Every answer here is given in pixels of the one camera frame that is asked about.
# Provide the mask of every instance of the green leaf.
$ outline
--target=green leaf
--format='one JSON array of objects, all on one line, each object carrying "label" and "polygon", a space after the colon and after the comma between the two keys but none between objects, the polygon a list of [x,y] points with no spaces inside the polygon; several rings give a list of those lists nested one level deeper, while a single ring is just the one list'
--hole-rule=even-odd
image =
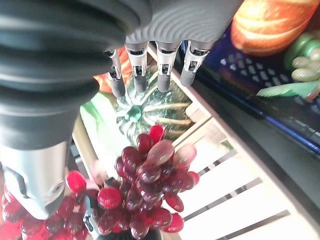
[{"label": "green leaf", "polygon": [[320,80],[271,86],[261,89],[256,95],[261,97],[291,97],[299,95],[305,98],[319,83]]}]

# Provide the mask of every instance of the red grape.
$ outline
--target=red grape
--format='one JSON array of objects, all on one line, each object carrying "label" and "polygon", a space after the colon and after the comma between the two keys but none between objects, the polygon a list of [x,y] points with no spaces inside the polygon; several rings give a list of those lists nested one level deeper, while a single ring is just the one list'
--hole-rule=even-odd
[{"label": "red grape", "polygon": [[155,208],[160,208],[161,205],[162,205],[162,199],[160,199],[159,201],[157,201],[154,207],[155,207]]},{"label": "red grape", "polygon": [[141,213],[135,213],[132,215],[130,222],[132,236],[139,240],[144,238],[149,231],[149,224],[146,218]]},{"label": "red grape", "polygon": [[145,162],[160,166],[170,159],[174,151],[171,141],[161,140],[150,149]]},{"label": "red grape", "polygon": [[170,174],[173,172],[174,166],[169,161],[161,165],[161,179],[167,179]]},{"label": "red grape", "polygon": [[15,202],[17,201],[16,198],[11,194],[11,192],[8,191],[6,185],[4,185],[3,187],[3,191],[4,191],[4,196],[7,199],[7,201],[9,203]]},{"label": "red grape", "polygon": [[87,189],[86,179],[76,170],[70,171],[65,176],[65,182],[68,188],[74,193],[81,193]]},{"label": "red grape", "polygon": [[139,208],[141,202],[141,195],[137,192],[137,189],[134,186],[131,187],[125,198],[126,209],[128,209],[129,211],[135,211]]},{"label": "red grape", "polygon": [[142,201],[141,205],[140,205],[140,209],[139,211],[140,212],[145,212],[145,211],[150,211],[152,209],[155,208],[155,205],[157,204],[158,202],[146,202],[146,201]]},{"label": "red grape", "polygon": [[3,194],[1,198],[2,208],[4,208],[7,203],[9,203],[9,201],[6,199],[6,196]]},{"label": "red grape", "polygon": [[141,154],[147,154],[149,150],[152,148],[153,140],[152,138],[145,133],[140,134],[136,138],[137,148]]},{"label": "red grape", "polygon": [[36,232],[33,235],[26,235],[26,234],[22,234],[22,239],[23,240],[47,240],[49,239],[50,233],[48,232],[47,229],[45,229],[44,227]]},{"label": "red grape", "polygon": [[187,172],[194,180],[194,185],[197,185],[200,181],[200,176],[198,173],[194,172],[194,171],[188,171]]},{"label": "red grape", "polygon": [[73,234],[71,236],[71,240],[86,240],[87,236],[88,236],[88,230],[82,229],[78,231],[76,234]]},{"label": "red grape", "polygon": [[21,232],[26,235],[34,235],[45,226],[45,221],[38,220],[33,216],[27,216],[21,225]]},{"label": "red grape", "polygon": [[120,212],[107,210],[98,222],[98,231],[101,235],[108,235],[118,225],[121,218]]},{"label": "red grape", "polygon": [[126,173],[131,176],[135,176],[136,171],[137,171],[137,168],[132,168],[130,165],[124,165],[123,167],[124,177],[126,177]]},{"label": "red grape", "polygon": [[194,186],[193,178],[181,169],[176,169],[163,183],[162,190],[165,193],[178,193],[181,190],[189,190]]},{"label": "red grape", "polygon": [[122,209],[122,215],[119,219],[119,223],[117,226],[121,229],[121,231],[126,231],[129,229],[130,221],[131,221],[131,214],[125,209]]},{"label": "red grape", "polygon": [[71,234],[76,234],[80,230],[84,229],[85,224],[83,221],[83,215],[78,212],[71,213],[65,221],[65,228]]},{"label": "red grape", "polygon": [[116,172],[118,173],[118,175],[122,178],[125,177],[125,172],[124,172],[124,162],[122,161],[122,158],[121,157],[118,157],[115,161],[115,165],[114,165],[114,168],[116,170]]},{"label": "red grape", "polygon": [[184,228],[184,225],[185,220],[178,213],[174,213],[172,214],[171,224],[169,226],[161,227],[161,230],[166,233],[177,233]]},{"label": "red grape", "polygon": [[149,130],[149,136],[151,137],[153,144],[159,142],[165,134],[165,130],[161,125],[154,125]]},{"label": "red grape", "polygon": [[21,221],[10,222],[7,221],[0,225],[0,237],[3,240],[18,239],[21,235],[20,231]]},{"label": "red grape", "polygon": [[67,232],[66,229],[61,229],[60,231],[52,234],[49,240],[72,240],[72,234]]},{"label": "red grape", "polygon": [[136,173],[130,173],[130,172],[128,172],[128,171],[126,171],[126,172],[124,173],[124,177],[125,177],[125,179],[126,179],[129,183],[131,183],[131,184],[135,183],[135,181],[136,181],[136,179],[137,179]]},{"label": "red grape", "polygon": [[159,179],[161,168],[155,165],[143,164],[136,170],[136,174],[142,181],[153,183]]},{"label": "red grape", "polygon": [[162,194],[157,184],[148,184],[141,180],[136,183],[136,189],[146,202],[157,202]]},{"label": "red grape", "polygon": [[129,190],[131,189],[131,183],[128,181],[123,181],[119,187],[119,191],[123,196],[123,199],[126,199]]},{"label": "red grape", "polygon": [[66,219],[74,210],[75,200],[71,196],[65,196],[56,213]]},{"label": "red grape", "polygon": [[100,189],[98,203],[106,209],[116,209],[122,203],[122,197],[118,189],[108,186]]},{"label": "red grape", "polygon": [[112,230],[113,233],[118,234],[122,231],[122,229],[117,225],[115,228]]},{"label": "red grape", "polygon": [[173,208],[177,212],[181,213],[185,209],[184,203],[182,202],[181,198],[175,194],[165,194],[164,200],[171,208]]},{"label": "red grape", "polygon": [[172,222],[173,216],[165,208],[155,208],[147,213],[150,224],[153,228],[168,226]]},{"label": "red grape", "polygon": [[55,214],[49,219],[45,220],[45,227],[51,234],[54,234],[63,229],[64,224],[65,219],[58,214]]},{"label": "red grape", "polygon": [[173,156],[174,168],[188,170],[196,155],[197,150],[191,143],[184,145]]},{"label": "red grape", "polygon": [[122,150],[122,161],[134,170],[142,163],[140,153],[133,146],[127,146]]},{"label": "red grape", "polygon": [[164,193],[169,194],[177,194],[182,190],[182,185],[176,184],[175,174],[169,176],[163,183],[162,183],[162,191]]},{"label": "red grape", "polygon": [[16,223],[27,215],[27,211],[18,201],[8,202],[2,210],[3,221]]}]

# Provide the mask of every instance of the white wooden slat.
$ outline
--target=white wooden slat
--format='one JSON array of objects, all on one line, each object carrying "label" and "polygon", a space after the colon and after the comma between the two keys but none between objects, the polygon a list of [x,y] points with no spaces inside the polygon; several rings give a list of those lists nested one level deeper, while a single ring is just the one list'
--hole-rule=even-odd
[{"label": "white wooden slat", "polygon": [[185,114],[190,117],[199,109],[198,105],[192,102],[186,109]]},{"label": "white wooden slat", "polygon": [[292,215],[258,227],[232,240],[318,240]]},{"label": "white wooden slat", "polygon": [[192,190],[178,194],[184,204],[181,216],[184,218],[192,214],[257,177],[257,172],[250,168],[246,159],[239,155],[229,158],[202,175]]},{"label": "white wooden slat", "polygon": [[85,170],[88,173],[89,178],[92,179],[92,176],[90,173],[90,165],[95,160],[97,160],[98,157],[90,142],[87,130],[85,128],[84,122],[82,121],[80,115],[76,118],[73,132],[72,132],[72,137],[76,145],[76,148],[79,151]]},{"label": "white wooden slat", "polygon": [[262,183],[189,219],[179,235],[182,240],[215,240],[284,210],[284,202]]}]

